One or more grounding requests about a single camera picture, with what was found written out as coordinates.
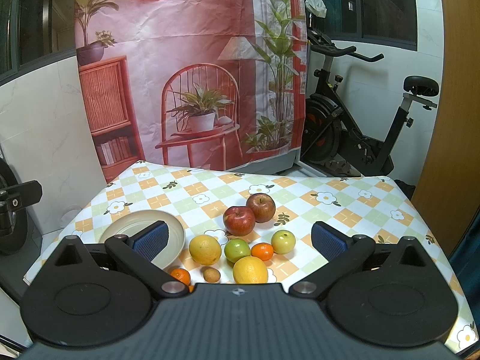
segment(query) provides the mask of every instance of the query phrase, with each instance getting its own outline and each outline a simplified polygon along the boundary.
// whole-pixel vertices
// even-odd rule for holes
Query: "window frame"
[[[73,45],[70,48],[51,52],[32,61],[20,64],[20,49],[18,38],[18,30],[20,23],[19,6],[20,0],[12,0],[10,7],[10,31],[8,34],[10,43],[11,69],[0,74],[0,86],[9,83],[10,81],[19,78],[24,74],[30,73],[52,63],[59,62],[63,59],[67,59],[71,56],[77,55],[75,45]]]
[[[417,51],[418,50],[418,12],[417,12],[417,0],[414,0],[415,6],[415,42],[409,42],[408,40],[402,39],[395,39],[395,38],[386,38],[381,36],[373,36],[373,35],[363,35],[363,1],[362,0],[355,0],[355,4],[357,6],[356,14],[357,14],[357,32],[350,33],[350,32],[331,32],[327,33],[327,35],[337,41],[347,41],[347,42],[359,42],[359,43],[369,43],[369,44],[379,44],[383,46],[390,46],[390,47],[397,47],[402,48],[405,50]]]

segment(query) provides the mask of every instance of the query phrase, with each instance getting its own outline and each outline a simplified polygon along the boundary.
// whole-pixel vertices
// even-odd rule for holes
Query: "plant pot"
[[[191,132],[201,132],[213,130],[213,123],[215,122],[215,112],[206,115],[189,116],[188,127]]]
[[[97,40],[87,46],[79,47],[77,49],[77,61],[80,66],[88,65],[93,62],[98,62],[103,57],[105,47],[102,42]]]
[[[286,143],[282,147],[279,147],[278,149],[273,149],[273,150],[267,150],[267,151],[250,151],[248,150],[247,153],[250,155],[250,161],[256,161],[256,160],[261,160],[264,158],[268,157],[273,157],[276,155],[284,154],[289,151],[289,143]]]

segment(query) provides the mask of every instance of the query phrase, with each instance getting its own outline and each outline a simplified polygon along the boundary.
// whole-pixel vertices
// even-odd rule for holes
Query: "potted plant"
[[[250,154],[250,161],[283,154],[289,150],[291,133],[288,121],[278,122],[261,116],[258,124],[258,131],[255,134],[247,134],[245,140],[251,145],[247,151]]]
[[[193,84],[193,88],[194,92],[174,92],[181,95],[180,101],[183,104],[166,113],[179,116],[178,122],[183,122],[182,128],[188,122],[191,132],[212,130],[218,110],[225,109],[233,102],[217,89],[207,90],[197,84]]]
[[[97,40],[92,43],[88,43],[88,33],[87,28],[92,19],[92,16],[97,14],[97,12],[102,8],[113,8],[115,10],[119,9],[119,6],[113,2],[113,0],[75,0],[74,6],[74,17],[78,20],[80,27],[83,32],[83,47],[77,49],[77,59],[80,66],[90,64],[92,62],[97,62],[103,57],[105,47],[113,45],[113,42],[105,42],[105,35],[108,35],[106,31],[98,32],[95,34],[100,34],[102,39],[99,39],[97,35]]]
[[[269,96],[269,104],[277,122],[271,121],[265,116],[258,120],[260,126],[258,133],[249,134],[247,137],[247,142],[250,142],[253,145],[252,149],[257,152],[272,150],[272,142],[275,142],[275,150],[288,144],[291,134],[285,121],[291,119],[293,100],[287,89],[291,85],[294,75],[299,75],[292,66],[292,59],[296,56],[293,45],[297,38],[291,34],[291,26],[297,21],[302,22],[303,17],[291,17],[290,0],[269,0],[269,8],[272,17],[268,23],[256,20],[263,29],[266,49],[258,44],[252,46],[262,56],[261,61],[270,67],[271,76],[268,89],[272,96]],[[260,132],[262,126],[265,129],[267,124],[276,128],[274,139],[267,139],[267,134]]]

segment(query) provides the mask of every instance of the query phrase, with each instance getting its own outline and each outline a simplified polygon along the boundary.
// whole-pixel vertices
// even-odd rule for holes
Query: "exercise bike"
[[[318,78],[315,93],[306,99],[305,124],[302,137],[301,160],[321,164],[333,159],[337,154],[343,157],[364,176],[386,176],[394,168],[390,153],[397,141],[403,125],[411,127],[413,119],[408,118],[412,102],[423,104],[427,110],[437,108],[437,104],[419,96],[436,96],[438,83],[422,76],[408,76],[403,84],[406,93],[397,110],[385,141],[364,135],[353,116],[337,94],[343,77],[335,76],[335,85],[329,84],[333,59],[339,56],[352,56],[365,62],[377,62],[384,58],[378,54],[373,58],[358,54],[355,46],[339,49],[326,36],[312,28],[307,29],[311,42],[310,50],[325,56],[321,70],[315,70]]]

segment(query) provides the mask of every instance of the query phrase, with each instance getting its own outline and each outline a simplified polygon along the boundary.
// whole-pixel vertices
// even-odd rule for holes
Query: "lemon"
[[[220,255],[222,255],[222,248],[217,239],[205,234],[193,237],[188,250],[193,260],[203,266],[215,264],[219,260]]]
[[[266,283],[268,281],[267,267],[258,257],[243,257],[233,266],[233,278],[237,284]]]

